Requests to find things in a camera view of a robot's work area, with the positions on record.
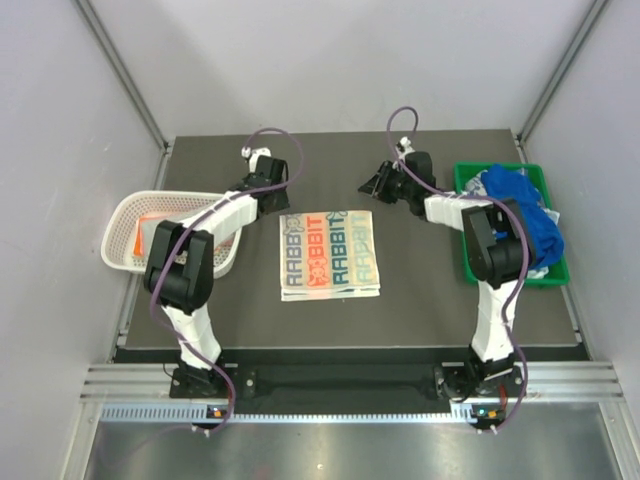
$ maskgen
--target dark gray table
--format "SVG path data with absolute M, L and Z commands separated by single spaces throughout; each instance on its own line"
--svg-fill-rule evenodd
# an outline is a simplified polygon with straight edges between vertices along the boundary
M 375 298 L 280 301 L 278 215 L 245 228 L 233 269 L 216 281 L 209 301 L 223 347 L 460 346 L 471 340 L 478 289 L 463 278 L 460 233 L 413 217 L 405 202 L 384 205 L 357 188 L 388 156 L 382 133 L 298 135 L 307 164 L 288 189 L 291 212 L 371 210 L 381 278 Z M 168 165 L 167 190 L 223 192 L 246 174 L 239 156 L 245 136 L 180 137 Z M 431 153 L 440 187 L 452 188 L 460 161 L 519 162 L 507 130 L 419 132 L 417 149 Z M 274 156 L 297 168 L 286 138 L 263 136 Z M 140 291 L 127 348 L 166 348 L 176 340 L 149 318 Z M 559 289 L 525 289 L 515 334 L 524 345 L 573 345 Z

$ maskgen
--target rabbit logo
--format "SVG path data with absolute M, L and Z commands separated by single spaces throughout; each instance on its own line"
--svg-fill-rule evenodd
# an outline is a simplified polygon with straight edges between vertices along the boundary
M 326 258 L 310 258 L 307 260 L 309 264 L 309 281 L 307 285 L 310 287 L 324 286 L 329 283 L 327 275 L 327 259 Z

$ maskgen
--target white laundry basket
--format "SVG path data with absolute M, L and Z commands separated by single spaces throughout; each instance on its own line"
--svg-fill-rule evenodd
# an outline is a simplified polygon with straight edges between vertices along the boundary
M 107 231 L 102 239 L 102 260 L 112 268 L 132 273 L 144 273 L 147 259 L 135 257 L 133 247 L 136 241 L 136 225 L 140 217 L 161 213 L 186 213 L 204 208 L 221 199 L 218 193 L 170 192 L 149 190 L 136 192 L 120 202 L 111 216 Z M 213 258 L 213 277 L 220 278 L 233 266 L 242 229 L 233 235 L 228 245 L 224 241 L 216 249 Z

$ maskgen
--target plastic basket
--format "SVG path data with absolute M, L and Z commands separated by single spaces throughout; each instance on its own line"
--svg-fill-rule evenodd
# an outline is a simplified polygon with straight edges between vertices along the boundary
M 453 177 L 455 181 L 456 192 L 460 193 L 464 190 L 465 184 L 475 177 L 482 170 L 487 170 L 493 163 L 456 163 L 453 168 Z M 553 209 L 551 205 L 551 199 L 549 198 L 549 189 L 547 188 L 547 182 L 544 180 L 544 173 L 542 168 L 538 165 L 529 165 L 522 163 L 501 163 L 501 166 L 508 170 L 524 170 L 531 183 L 538 189 L 542 195 L 542 200 L 547 208 Z M 476 283 L 478 280 L 471 273 L 471 267 L 469 266 L 469 260 L 467 259 L 467 244 L 462 236 L 463 246 L 463 258 L 464 258 L 464 272 L 465 277 L 469 282 Z M 559 262 L 549 266 L 549 273 L 544 278 L 527 278 L 525 280 L 525 286 L 536 287 L 558 287 L 569 283 L 569 268 L 564 255 Z
M 142 191 L 129 195 L 120 202 L 111 216 L 102 239 L 102 260 L 117 270 L 144 273 L 147 268 L 146 258 L 135 257 L 132 254 L 136 239 L 136 222 L 140 217 L 154 213 L 190 212 L 212 205 L 221 198 L 222 195 L 218 193 L 159 190 Z M 214 278 L 220 278 L 231 270 L 238 251 L 241 230 L 233 234 L 232 242 L 227 239 L 223 245 L 216 248 L 213 258 Z

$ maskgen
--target metal floor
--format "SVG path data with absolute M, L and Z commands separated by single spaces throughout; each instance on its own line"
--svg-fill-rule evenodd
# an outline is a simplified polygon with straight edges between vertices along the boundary
M 230 425 L 207 440 L 166 425 L 103 423 L 86 480 L 621 478 L 597 404 L 524 405 L 498 436 L 467 425 Z

